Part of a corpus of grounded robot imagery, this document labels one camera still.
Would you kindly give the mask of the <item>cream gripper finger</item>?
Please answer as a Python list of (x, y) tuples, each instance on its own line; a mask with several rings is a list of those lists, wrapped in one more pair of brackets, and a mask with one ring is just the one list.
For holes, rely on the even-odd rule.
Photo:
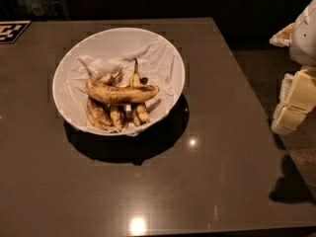
[(279, 135), (296, 131), (315, 107), (316, 68), (302, 67), (294, 75), (286, 73), (273, 115), (272, 131)]
[(290, 46), (290, 38), (293, 26), (294, 23), (291, 23), (282, 30), (278, 31), (275, 35), (273, 35), (270, 38), (269, 43), (278, 47)]

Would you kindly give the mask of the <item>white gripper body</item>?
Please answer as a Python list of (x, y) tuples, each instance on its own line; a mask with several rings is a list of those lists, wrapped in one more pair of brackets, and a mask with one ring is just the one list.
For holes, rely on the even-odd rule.
[(289, 53), (292, 60), (316, 66), (316, 0), (312, 0), (294, 22)]

